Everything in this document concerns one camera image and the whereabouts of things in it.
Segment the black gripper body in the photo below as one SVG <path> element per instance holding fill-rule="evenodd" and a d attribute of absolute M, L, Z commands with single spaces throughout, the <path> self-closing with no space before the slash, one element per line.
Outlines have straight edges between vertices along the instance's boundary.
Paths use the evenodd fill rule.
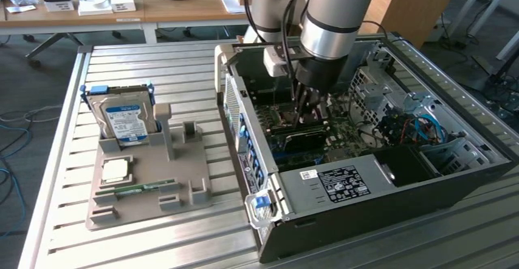
<path fill-rule="evenodd" d="M 336 60 L 306 58 L 299 61 L 295 78 L 304 86 L 314 89 L 331 89 L 340 76 L 348 57 Z"/>

